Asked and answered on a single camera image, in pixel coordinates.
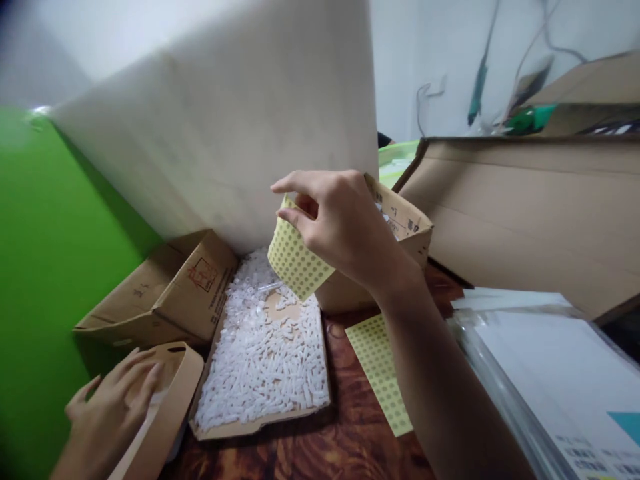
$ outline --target cardboard sheet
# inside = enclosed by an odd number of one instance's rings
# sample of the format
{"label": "cardboard sheet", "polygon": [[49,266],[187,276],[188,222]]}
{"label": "cardboard sheet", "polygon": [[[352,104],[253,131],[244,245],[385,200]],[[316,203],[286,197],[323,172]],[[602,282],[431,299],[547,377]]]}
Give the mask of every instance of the cardboard sheet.
{"label": "cardboard sheet", "polygon": [[430,139],[400,194],[474,285],[560,292],[596,319],[640,292],[640,142]]}
{"label": "cardboard sheet", "polygon": [[399,437],[413,430],[400,395],[382,315],[364,320],[345,332],[393,434]]}
{"label": "cardboard sheet", "polygon": [[368,2],[218,3],[51,116],[165,239],[212,228],[244,255],[292,170],[377,176]]}
{"label": "cardboard sheet", "polygon": [[[297,209],[287,194],[280,208]],[[304,301],[335,271],[305,247],[302,235],[288,221],[278,217],[267,254],[280,280]]]}

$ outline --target wooden table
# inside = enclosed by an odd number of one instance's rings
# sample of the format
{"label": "wooden table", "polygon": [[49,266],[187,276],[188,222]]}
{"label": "wooden table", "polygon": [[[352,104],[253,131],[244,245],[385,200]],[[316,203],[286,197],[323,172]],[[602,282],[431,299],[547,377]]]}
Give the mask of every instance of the wooden table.
{"label": "wooden table", "polygon": [[[462,296],[459,284],[433,265],[425,278],[444,316]],[[187,429],[176,460],[160,476],[192,479],[432,479],[414,432],[395,438],[351,348],[345,328],[376,310],[323,320],[330,408],[265,426],[256,435],[198,442]]]}

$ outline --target wrist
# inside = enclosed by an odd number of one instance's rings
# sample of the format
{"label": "wrist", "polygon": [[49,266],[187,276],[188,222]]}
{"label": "wrist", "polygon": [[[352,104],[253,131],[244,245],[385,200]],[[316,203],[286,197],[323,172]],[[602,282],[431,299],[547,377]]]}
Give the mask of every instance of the wrist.
{"label": "wrist", "polygon": [[391,259],[381,280],[369,288],[369,292],[381,309],[398,305],[408,297],[429,294],[420,266],[406,252],[400,251]]}

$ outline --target green object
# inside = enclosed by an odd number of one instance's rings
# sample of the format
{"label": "green object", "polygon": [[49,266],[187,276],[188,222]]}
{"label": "green object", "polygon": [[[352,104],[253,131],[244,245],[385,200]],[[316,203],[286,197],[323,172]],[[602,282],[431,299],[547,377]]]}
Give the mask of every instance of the green object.
{"label": "green object", "polygon": [[541,107],[529,107],[518,112],[509,120],[508,135],[528,135],[542,130],[549,122],[556,105],[543,105]]}
{"label": "green object", "polygon": [[44,479],[64,406],[120,358],[71,328],[161,239],[50,120],[19,109],[0,109],[0,204],[0,477]]}
{"label": "green object", "polygon": [[378,166],[380,168],[380,183],[387,188],[393,188],[400,176],[415,157],[420,140],[394,143],[378,150]]}
{"label": "green object", "polygon": [[487,78],[488,68],[486,66],[487,57],[482,58],[478,73],[475,78],[475,84],[473,86],[473,96],[471,97],[471,104],[469,106],[469,114],[467,115],[467,123],[472,126],[473,121],[481,110],[482,92],[485,89],[485,80]]}

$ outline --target white plastic pieces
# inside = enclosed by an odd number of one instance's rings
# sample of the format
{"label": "white plastic pieces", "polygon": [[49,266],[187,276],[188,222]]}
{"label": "white plastic pieces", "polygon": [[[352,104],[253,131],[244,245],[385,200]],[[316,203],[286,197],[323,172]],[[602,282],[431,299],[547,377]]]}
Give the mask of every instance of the white plastic pieces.
{"label": "white plastic pieces", "polygon": [[[328,404],[318,303],[314,295],[300,303],[298,319],[269,318],[269,292],[257,290],[278,280],[264,247],[248,255],[229,285],[227,318],[195,415],[203,430]],[[277,292],[276,310],[298,302],[285,285]]]}

